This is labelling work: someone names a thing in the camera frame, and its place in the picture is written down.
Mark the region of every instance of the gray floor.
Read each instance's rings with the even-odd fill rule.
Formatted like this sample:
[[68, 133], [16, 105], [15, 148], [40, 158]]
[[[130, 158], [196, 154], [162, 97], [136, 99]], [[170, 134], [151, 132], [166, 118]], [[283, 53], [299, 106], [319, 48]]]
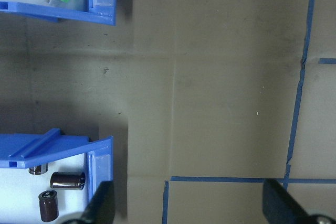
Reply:
[[[308, 0], [118, 0], [117, 26], [0, 14], [0, 132], [115, 137], [115, 223], [170, 176], [283, 177]], [[316, 0], [293, 178], [334, 178], [336, 0]], [[336, 217], [336, 185], [290, 185]], [[171, 182], [168, 223], [266, 223], [261, 184]]]

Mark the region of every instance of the electrolytic capacitor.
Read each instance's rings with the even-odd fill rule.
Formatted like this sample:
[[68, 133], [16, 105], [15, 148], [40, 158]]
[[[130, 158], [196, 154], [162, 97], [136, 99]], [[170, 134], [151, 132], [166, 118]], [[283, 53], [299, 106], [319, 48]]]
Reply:
[[33, 175], [41, 175], [48, 171], [48, 163], [29, 168], [29, 173]]
[[51, 188], [83, 190], [84, 185], [85, 173], [55, 172], [50, 178]]
[[58, 217], [57, 192], [54, 190], [44, 191], [38, 196], [41, 220], [50, 222]]

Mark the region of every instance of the blue painter's tape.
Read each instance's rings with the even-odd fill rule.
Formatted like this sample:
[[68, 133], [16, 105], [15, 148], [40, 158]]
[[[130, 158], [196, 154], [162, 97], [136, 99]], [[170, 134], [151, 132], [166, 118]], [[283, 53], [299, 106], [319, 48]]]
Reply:
[[314, 12], [314, 0], [309, 0], [308, 13], [307, 13], [307, 31], [306, 31], [306, 37], [304, 39], [305, 45], [303, 47], [303, 54], [302, 54], [302, 59], [301, 59], [300, 80], [298, 83], [298, 88], [297, 88], [297, 93], [296, 93], [296, 98], [295, 98], [292, 127], [290, 131], [288, 152], [287, 152], [286, 172], [285, 172], [284, 183], [283, 183], [284, 184], [283, 186], [285, 189], [287, 189], [288, 187], [287, 180], [289, 179], [290, 168], [291, 168], [290, 161], [293, 157], [296, 130], [297, 130], [298, 121], [299, 121], [299, 112], [300, 112], [300, 105], [301, 105], [301, 98], [302, 98], [302, 87], [304, 84], [304, 75], [306, 73], [305, 67], [306, 67], [308, 48], [309, 48], [309, 43], [310, 43], [311, 26], [313, 22], [313, 12]]
[[307, 32], [306, 38], [304, 39], [304, 47], [303, 47], [303, 55], [302, 55], [302, 65], [303, 67], [306, 64], [308, 48], [310, 43], [310, 34], [311, 34], [311, 26], [313, 23], [313, 13], [314, 13], [314, 0], [309, 0], [308, 4], [308, 13], [307, 13]]
[[335, 58], [320, 58], [319, 64], [336, 64]]
[[[266, 178], [238, 178], [238, 177], [171, 177], [175, 182], [216, 182], [216, 183], [263, 183]], [[336, 184], [336, 179], [321, 178], [276, 178], [280, 183], [287, 184]]]
[[168, 199], [169, 199], [169, 182], [165, 181], [163, 191], [162, 224], [167, 224], [168, 221]]
[[235, 183], [262, 183], [264, 178], [233, 178], [233, 177], [171, 177], [171, 181], [185, 182], [235, 182]]

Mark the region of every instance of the black plastic part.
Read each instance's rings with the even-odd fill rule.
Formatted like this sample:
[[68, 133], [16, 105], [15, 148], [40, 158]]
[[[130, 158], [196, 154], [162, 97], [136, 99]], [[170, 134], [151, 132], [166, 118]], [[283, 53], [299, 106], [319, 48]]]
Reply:
[[57, 192], [54, 190], [44, 191], [38, 196], [41, 220], [50, 222], [58, 217]]
[[270, 224], [297, 224], [307, 212], [275, 180], [267, 179], [262, 191], [263, 213]]
[[51, 188], [83, 190], [84, 186], [85, 173], [55, 172], [50, 178]]
[[111, 224], [114, 219], [113, 181], [101, 182], [80, 219], [68, 220], [63, 224]]

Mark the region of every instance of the brown capacitor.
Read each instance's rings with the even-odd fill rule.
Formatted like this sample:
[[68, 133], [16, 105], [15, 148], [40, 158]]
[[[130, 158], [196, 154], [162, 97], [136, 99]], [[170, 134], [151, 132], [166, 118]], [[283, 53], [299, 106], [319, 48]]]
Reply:
[[51, 188], [83, 190], [84, 185], [85, 173], [55, 172], [50, 178]]
[[44, 191], [38, 196], [41, 220], [50, 222], [58, 217], [57, 192], [54, 190]]

